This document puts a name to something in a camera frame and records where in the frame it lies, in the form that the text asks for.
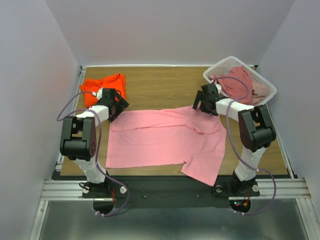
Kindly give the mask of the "bright pink t shirt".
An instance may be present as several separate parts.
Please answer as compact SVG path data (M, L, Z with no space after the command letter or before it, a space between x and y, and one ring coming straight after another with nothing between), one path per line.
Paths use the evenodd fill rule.
M218 116L191 106L124 111L110 124L106 168L182 165L188 177L213 186L225 155Z

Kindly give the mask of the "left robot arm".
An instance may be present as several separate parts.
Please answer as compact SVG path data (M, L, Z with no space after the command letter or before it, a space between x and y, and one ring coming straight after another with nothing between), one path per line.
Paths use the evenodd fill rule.
M128 106L119 90L100 88L97 92L85 91L97 102L80 114L74 110L62 116L65 107L58 114L62 122L59 151L62 156L75 162L86 176L86 182L79 183L82 195L86 198L106 198L115 196L116 182L109 177L108 171L101 166L98 155L102 142L102 122L112 123Z

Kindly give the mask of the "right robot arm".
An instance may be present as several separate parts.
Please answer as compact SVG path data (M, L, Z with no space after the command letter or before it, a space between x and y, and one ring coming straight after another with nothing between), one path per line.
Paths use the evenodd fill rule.
M239 154L233 143L230 125L227 134L231 147L239 159L239 164L226 183L216 183L215 190L227 196L239 196L259 191L256 175L268 170L259 168L266 149L276 140L277 134L269 111L265 105L246 105L228 97L220 96L214 83L201 86L196 94L192 108L203 113L218 116L225 115L226 120L238 122L239 136L242 143L242 153Z

